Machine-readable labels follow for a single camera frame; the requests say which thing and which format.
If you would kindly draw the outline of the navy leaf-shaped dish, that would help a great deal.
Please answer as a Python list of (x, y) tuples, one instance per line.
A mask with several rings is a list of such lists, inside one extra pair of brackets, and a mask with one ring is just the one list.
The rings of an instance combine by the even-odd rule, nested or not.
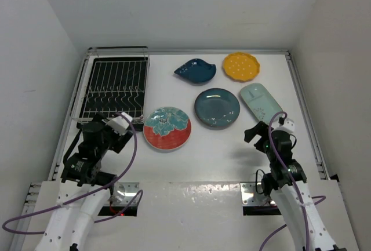
[(216, 65), (202, 59), (191, 59), (174, 71), (174, 74), (192, 83), (209, 82), (216, 75)]

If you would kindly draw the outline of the yellow dotted scalloped plate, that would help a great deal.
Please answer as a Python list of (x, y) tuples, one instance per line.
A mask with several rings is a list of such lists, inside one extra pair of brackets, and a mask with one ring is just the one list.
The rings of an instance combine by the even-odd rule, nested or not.
[(232, 80), (247, 82), (260, 73), (260, 63), (249, 53), (234, 52), (229, 54), (222, 64), (225, 74)]

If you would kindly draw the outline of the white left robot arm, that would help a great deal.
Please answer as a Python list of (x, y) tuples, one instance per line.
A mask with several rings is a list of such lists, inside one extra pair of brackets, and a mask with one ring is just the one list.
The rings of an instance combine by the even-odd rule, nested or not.
[(83, 250), (103, 205), (114, 196), (119, 176), (101, 170), (107, 152), (120, 153), (135, 138), (133, 118), (122, 112), (112, 119), (97, 114), (79, 131), (63, 156), (57, 208), (36, 250)]

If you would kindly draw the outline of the red teal floral plate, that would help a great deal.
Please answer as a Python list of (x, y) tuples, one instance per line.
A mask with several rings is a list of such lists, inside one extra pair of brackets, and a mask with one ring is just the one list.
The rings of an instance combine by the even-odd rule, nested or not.
[(147, 143), (157, 150), (172, 151), (190, 138), (191, 121), (179, 108), (161, 107), (144, 121), (143, 135)]

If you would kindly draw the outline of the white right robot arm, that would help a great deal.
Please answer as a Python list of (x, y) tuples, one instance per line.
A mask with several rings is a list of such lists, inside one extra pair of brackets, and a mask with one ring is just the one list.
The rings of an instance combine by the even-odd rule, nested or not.
[(261, 188), (278, 207), (296, 250), (346, 250), (328, 233), (310, 193), (307, 177), (293, 158), (292, 135), (283, 126), (273, 129), (260, 121), (244, 132), (249, 143), (255, 136), (256, 150), (266, 154), (270, 172), (263, 174)]

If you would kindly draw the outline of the pale green rectangular plate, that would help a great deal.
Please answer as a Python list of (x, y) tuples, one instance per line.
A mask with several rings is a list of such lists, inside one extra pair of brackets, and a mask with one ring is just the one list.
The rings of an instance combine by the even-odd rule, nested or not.
[(258, 121), (269, 124), (272, 117), (282, 112), (281, 106), (260, 83), (252, 83), (240, 90), (240, 96)]

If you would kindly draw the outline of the dark teal round plate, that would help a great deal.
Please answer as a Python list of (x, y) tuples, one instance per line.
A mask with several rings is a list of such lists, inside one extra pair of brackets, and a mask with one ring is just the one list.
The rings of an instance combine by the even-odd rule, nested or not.
[(240, 114), (240, 103), (230, 91), (211, 88), (201, 92), (194, 102), (198, 119), (211, 128), (223, 129), (233, 124)]

